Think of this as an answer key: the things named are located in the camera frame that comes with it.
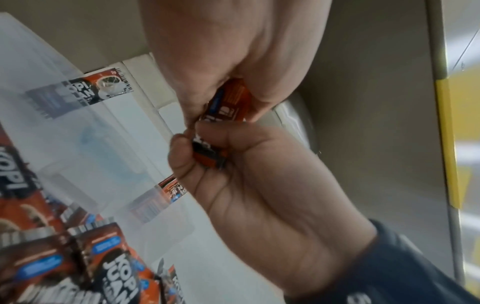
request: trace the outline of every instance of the dark blue sleeve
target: dark blue sleeve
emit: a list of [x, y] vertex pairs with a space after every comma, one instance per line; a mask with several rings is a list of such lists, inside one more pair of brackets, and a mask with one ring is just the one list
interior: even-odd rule
[[378, 236], [330, 287], [287, 304], [478, 304], [398, 234], [372, 221]]

